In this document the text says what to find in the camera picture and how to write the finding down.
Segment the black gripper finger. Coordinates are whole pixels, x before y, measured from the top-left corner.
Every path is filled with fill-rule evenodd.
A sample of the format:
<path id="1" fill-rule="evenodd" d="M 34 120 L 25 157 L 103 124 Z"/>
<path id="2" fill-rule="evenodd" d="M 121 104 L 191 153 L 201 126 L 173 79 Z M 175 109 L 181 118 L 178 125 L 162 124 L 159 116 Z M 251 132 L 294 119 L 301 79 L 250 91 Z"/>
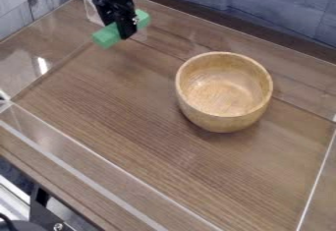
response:
<path id="1" fill-rule="evenodd" d="M 114 21 L 121 39 L 127 39 L 135 33 L 137 16 L 133 4 L 125 2 L 114 5 Z"/>
<path id="2" fill-rule="evenodd" d="M 109 24 L 111 24 L 115 21 L 110 10 L 106 9 L 105 7 L 98 7 L 97 12 L 98 12 L 101 21 L 103 23 L 103 26 L 107 26 Z"/>

